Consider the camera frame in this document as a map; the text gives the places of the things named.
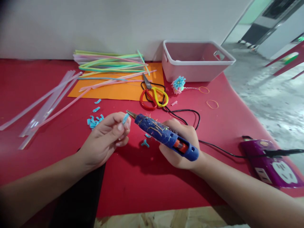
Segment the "hot glue gun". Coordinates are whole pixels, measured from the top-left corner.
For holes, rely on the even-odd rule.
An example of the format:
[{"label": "hot glue gun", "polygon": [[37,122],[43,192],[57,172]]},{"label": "hot glue gun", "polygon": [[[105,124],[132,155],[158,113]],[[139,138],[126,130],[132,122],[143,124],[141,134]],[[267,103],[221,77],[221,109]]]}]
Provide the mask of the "hot glue gun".
[{"label": "hot glue gun", "polygon": [[135,119],[135,123],[143,131],[151,135],[160,143],[174,150],[182,157],[185,157],[189,161],[195,161],[199,157],[199,150],[195,146],[172,132],[167,126],[153,120],[152,118],[144,116],[143,114],[137,115],[128,110],[127,113]]}]

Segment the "orange paper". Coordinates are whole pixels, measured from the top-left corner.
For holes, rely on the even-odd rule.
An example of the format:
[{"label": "orange paper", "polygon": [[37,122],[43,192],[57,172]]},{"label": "orange paper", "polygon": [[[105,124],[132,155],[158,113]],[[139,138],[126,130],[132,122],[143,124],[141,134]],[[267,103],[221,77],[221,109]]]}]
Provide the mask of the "orange paper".
[{"label": "orange paper", "polygon": [[[148,66],[149,71],[157,70],[156,72],[145,74],[148,80],[152,80],[151,82],[164,85],[164,76],[162,73],[162,64],[161,63],[149,63]],[[88,78],[95,77],[95,78],[119,78],[121,76],[126,76],[134,73],[100,73],[88,76]],[[143,76],[136,76],[131,79],[127,80],[143,80]],[[74,86],[69,97],[78,97],[82,92],[79,92],[80,88],[85,86],[92,86],[104,81],[108,80],[78,80],[77,84]],[[140,86],[140,82],[128,82],[122,84],[114,84],[114,85],[104,85],[97,89],[91,89],[88,93],[86,93],[83,98],[96,98],[96,99],[114,99],[114,100],[135,100],[139,101],[140,95],[143,89]],[[158,93],[157,95],[158,101],[162,101],[163,96]]]}]

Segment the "chair leg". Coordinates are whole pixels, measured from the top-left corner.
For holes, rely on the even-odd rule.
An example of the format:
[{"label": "chair leg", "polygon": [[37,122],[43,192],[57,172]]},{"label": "chair leg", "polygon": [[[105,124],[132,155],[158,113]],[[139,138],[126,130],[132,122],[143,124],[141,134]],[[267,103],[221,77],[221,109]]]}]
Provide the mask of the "chair leg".
[{"label": "chair leg", "polygon": [[284,57],[286,57],[286,56],[288,56],[288,55],[290,55],[290,54],[292,54],[292,53],[294,53],[294,52],[298,52],[297,50],[300,49],[300,48],[301,48],[300,46],[303,45],[303,44],[304,44],[304,41],[302,41],[301,43],[299,43],[298,45],[296,45],[295,47],[293,47],[293,48],[290,49],[289,51],[285,52],[284,54],[280,55],[280,56],[277,57],[275,60],[273,60],[273,61],[271,61],[270,63],[268,63],[265,67],[270,66],[271,64],[273,64],[273,63],[279,61],[280,59],[283,59]]},{"label": "chair leg", "polygon": [[302,71],[301,73],[298,73],[296,76],[294,76],[292,79],[296,79],[297,77],[299,77],[301,74],[304,74],[304,71]]},{"label": "chair leg", "polygon": [[299,65],[300,63],[303,63],[303,60],[293,60],[291,63],[287,64],[286,66],[282,67],[280,70],[278,70],[277,72],[275,72],[273,75],[274,76],[278,76],[292,68],[294,68],[295,66]]}]

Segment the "fingernail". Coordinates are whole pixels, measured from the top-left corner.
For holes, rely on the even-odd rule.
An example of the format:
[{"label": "fingernail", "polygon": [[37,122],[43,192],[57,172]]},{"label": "fingernail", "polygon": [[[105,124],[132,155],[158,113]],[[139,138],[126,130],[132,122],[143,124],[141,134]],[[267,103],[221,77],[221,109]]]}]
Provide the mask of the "fingernail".
[{"label": "fingernail", "polygon": [[118,130],[121,131],[123,128],[124,128],[124,127],[123,127],[123,124],[120,123],[120,124],[118,125]]},{"label": "fingernail", "polygon": [[126,124],[127,129],[130,130],[130,123],[126,122],[125,124]]}]

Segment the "black power cord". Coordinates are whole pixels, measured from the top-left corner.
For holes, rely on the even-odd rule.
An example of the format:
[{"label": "black power cord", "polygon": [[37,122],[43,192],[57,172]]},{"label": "black power cord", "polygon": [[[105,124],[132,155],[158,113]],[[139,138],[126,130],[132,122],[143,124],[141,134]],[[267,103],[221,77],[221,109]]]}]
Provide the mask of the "black power cord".
[{"label": "black power cord", "polygon": [[[145,88],[143,87],[143,84],[144,84],[144,83],[145,83],[145,82],[142,82],[142,83],[140,84],[143,90],[145,90]],[[161,87],[163,88],[164,92],[166,92],[166,87],[165,87],[164,85],[157,84],[157,83],[152,83],[152,82],[150,82],[150,84],[161,86]],[[152,100],[150,100],[150,98],[148,98],[148,96],[147,96],[146,93],[145,93],[145,96],[146,96],[146,99],[147,99],[148,101],[152,102]],[[163,96],[162,102],[160,102],[160,103],[161,103],[161,104],[164,104],[164,101],[165,101],[165,96]],[[173,111],[172,111],[172,110],[170,110],[170,109],[168,108],[168,106],[165,106],[165,107],[162,108],[162,110],[164,110],[164,111],[167,112],[167,113],[171,113],[171,114],[174,115],[175,117],[179,118],[181,121],[183,121],[183,122],[185,123],[185,125],[189,125],[189,124],[188,124],[187,121],[185,121],[182,117],[176,115],[175,112],[183,112],[183,111],[191,111],[191,112],[194,112],[194,113],[197,114],[197,116],[198,116],[198,118],[199,118],[199,120],[198,120],[198,122],[197,122],[197,125],[196,125],[196,127],[195,127],[195,130],[197,130],[197,128],[198,128],[199,125],[200,125],[200,114],[199,114],[197,111],[193,110],[193,109],[179,109],[179,110],[173,110]],[[223,152],[225,152],[225,153],[227,153],[227,154],[229,154],[229,155],[231,155],[231,156],[233,156],[233,157],[237,157],[237,158],[247,158],[246,156],[238,156],[238,155],[234,155],[234,154],[232,154],[232,153],[229,153],[229,152],[227,152],[226,150],[224,150],[224,149],[222,149],[222,148],[220,148],[220,147],[218,147],[218,146],[216,146],[216,145],[214,145],[214,144],[212,144],[212,143],[205,142],[205,141],[202,141],[202,140],[199,140],[199,142],[200,142],[200,143],[204,143],[204,144],[209,144],[209,145],[211,145],[211,146],[213,146],[213,147],[216,147],[217,149],[220,149],[221,151],[223,151]]]},{"label": "black power cord", "polygon": [[[161,86],[161,87],[163,88],[164,92],[166,92],[166,87],[165,87],[165,86],[163,86],[163,85],[161,85],[161,84],[157,84],[157,83],[152,83],[152,82],[150,82],[150,84]],[[146,96],[146,99],[147,99],[149,102],[152,102],[152,100],[150,100],[150,99],[148,98],[148,96],[147,96],[146,93],[145,93],[145,96]],[[160,102],[160,103],[161,103],[161,104],[164,104],[164,100],[165,100],[165,96],[163,96],[162,102]],[[197,128],[198,128],[199,125],[200,125],[200,114],[199,114],[197,111],[193,110],[193,109],[179,109],[179,110],[173,110],[173,111],[172,111],[172,110],[170,110],[170,109],[168,108],[168,106],[165,106],[165,107],[162,108],[162,110],[164,110],[164,111],[167,112],[167,113],[171,113],[171,114],[174,115],[175,117],[179,118],[181,121],[183,121],[183,122],[185,123],[185,125],[189,125],[189,124],[188,124],[187,121],[185,121],[182,117],[176,115],[175,112],[183,112],[183,111],[191,111],[191,112],[194,112],[194,113],[197,114],[197,116],[198,116],[198,118],[199,118],[199,120],[198,120],[198,122],[197,122],[197,125],[196,125],[196,127],[195,127],[195,130],[197,130]],[[249,137],[249,136],[243,136],[243,138],[252,139],[252,138]],[[276,157],[276,156],[287,156],[287,155],[289,155],[289,154],[297,154],[297,153],[303,153],[303,152],[304,152],[304,150],[300,150],[300,149],[295,149],[295,150],[276,150],[276,151],[267,151],[267,150],[265,150],[265,151],[264,151],[265,154],[263,154],[263,155],[257,155],[257,156],[250,156],[250,157],[247,157],[247,156],[234,155],[234,154],[229,153],[228,151],[226,151],[226,150],[224,150],[224,149],[222,149],[222,148],[220,148],[220,147],[218,147],[218,146],[216,146],[216,145],[214,145],[214,144],[212,144],[212,143],[206,142],[206,141],[199,140],[199,142],[200,142],[200,143],[204,143],[204,144],[208,144],[208,145],[210,145],[210,146],[213,146],[213,147],[215,147],[215,148],[217,148],[217,149],[219,149],[219,150],[225,152],[226,154],[229,154],[229,155],[231,155],[231,156],[233,156],[233,157],[236,157],[236,158]]]}]

